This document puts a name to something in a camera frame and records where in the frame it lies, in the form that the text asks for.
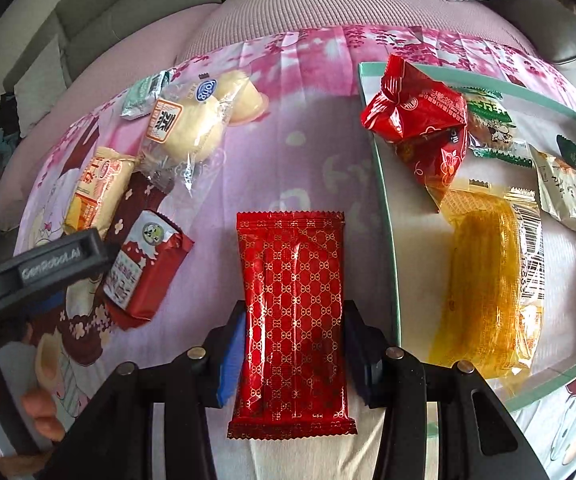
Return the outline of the person's left hand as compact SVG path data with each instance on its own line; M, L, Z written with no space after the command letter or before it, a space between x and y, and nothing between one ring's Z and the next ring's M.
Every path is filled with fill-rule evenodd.
M38 434L52 442L60 442L64 438L64 427L56 418L56 403L47 391L27 391L22 396L21 403L27 415L33 419ZM37 474L45 467L51 454L52 452L48 451L37 455L0 457L0 472L9 479Z

